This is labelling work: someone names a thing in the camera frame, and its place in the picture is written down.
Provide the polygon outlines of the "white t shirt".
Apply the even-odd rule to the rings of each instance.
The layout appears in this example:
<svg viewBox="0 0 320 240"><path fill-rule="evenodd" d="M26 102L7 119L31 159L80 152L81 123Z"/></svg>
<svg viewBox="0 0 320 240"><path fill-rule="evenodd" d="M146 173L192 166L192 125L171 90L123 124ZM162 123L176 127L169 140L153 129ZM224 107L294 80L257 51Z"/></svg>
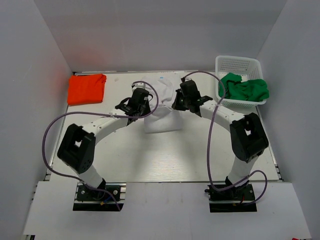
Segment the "white t shirt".
<svg viewBox="0 0 320 240"><path fill-rule="evenodd" d="M182 113L172 108L176 90L180 87L180 76L170 72L155 77L145 76L141 80L148 83L145 89L153 96L149 106L154 111L144 118L144 131L147 134L155 134L182 130Z"/></svg>

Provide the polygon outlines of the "green t shirt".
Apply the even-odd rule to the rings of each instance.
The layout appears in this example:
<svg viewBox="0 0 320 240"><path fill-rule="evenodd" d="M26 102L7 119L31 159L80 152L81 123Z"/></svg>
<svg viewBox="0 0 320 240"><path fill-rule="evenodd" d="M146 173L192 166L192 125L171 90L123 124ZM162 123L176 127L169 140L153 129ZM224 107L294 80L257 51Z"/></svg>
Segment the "green t shirt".
<svg viewBox="0 0 320 240"><path fill-rule="evenodd" d="M225 99L261 102L270 97L267 83L263 79L243 81L240 75L228 73L218 83L218 95Z"/></svg>

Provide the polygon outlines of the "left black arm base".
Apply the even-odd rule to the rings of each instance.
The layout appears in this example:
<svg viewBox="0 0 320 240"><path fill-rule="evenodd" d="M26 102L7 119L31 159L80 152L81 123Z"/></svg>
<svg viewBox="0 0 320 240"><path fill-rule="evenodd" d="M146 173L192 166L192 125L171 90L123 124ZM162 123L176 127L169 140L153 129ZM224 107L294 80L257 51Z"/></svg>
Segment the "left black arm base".
<svg viewBox="0 0 320 240"><path fill-rule="evenodd" d="M93 191L78 183L75 191L72 210L75 212L118 212L122 210L126 196L125 183L107 183L105 192Z"/></svg>

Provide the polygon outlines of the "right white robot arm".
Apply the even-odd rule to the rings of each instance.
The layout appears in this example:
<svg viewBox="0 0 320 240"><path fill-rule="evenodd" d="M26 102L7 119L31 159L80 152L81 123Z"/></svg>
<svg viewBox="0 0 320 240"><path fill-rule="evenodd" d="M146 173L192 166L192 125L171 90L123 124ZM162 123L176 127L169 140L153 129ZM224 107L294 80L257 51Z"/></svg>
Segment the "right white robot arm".
<svg viewBox="0 0 320 240"><path fill-rule="evenodd" d="M172 108L178 111L190 111L197 116L211 121L207 143L207 171L211 187L218 191L225 191L226 195L236 200L244 193L243 185L247 184L251 170L269 147L269 141L256 113L243 114L224 107L209 96L201 96L193 80L180 84L176 90L176 98ZM213 124L225 128L230 133L231 148L234 162L230 173L225 179L226 187L216 188L210 172L210 147Z"/></svg>

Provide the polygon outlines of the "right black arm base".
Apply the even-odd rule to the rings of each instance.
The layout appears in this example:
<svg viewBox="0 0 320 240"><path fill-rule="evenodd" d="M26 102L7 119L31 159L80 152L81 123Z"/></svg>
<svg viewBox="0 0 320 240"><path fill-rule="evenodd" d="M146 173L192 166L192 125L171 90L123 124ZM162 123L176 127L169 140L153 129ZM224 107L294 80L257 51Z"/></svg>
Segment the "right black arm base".
<svg viewBox="0 0 320 240"><path fill-rule="evenodd" d="M252 184L247 184L237 190L216 191L208 185L204 192L209 197L211 213L254 213L257 212L256 199Z"/></svg>

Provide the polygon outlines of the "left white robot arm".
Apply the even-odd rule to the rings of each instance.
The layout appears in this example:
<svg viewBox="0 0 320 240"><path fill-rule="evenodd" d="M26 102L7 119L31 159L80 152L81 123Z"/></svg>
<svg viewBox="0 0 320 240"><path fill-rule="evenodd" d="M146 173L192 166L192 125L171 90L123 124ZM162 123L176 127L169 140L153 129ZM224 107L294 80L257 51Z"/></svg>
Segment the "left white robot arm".
<svg viewBox="0 0 320 240"><path fill-rule="evenodd" d="M135 122L151 112L149 91L137 87L132 96L114 109L90 123L68 126L57 151L57 157L69 166L89 186L88 193L99 200L105 196L106 181L93 166L95 147L105 137Z"/></svg>

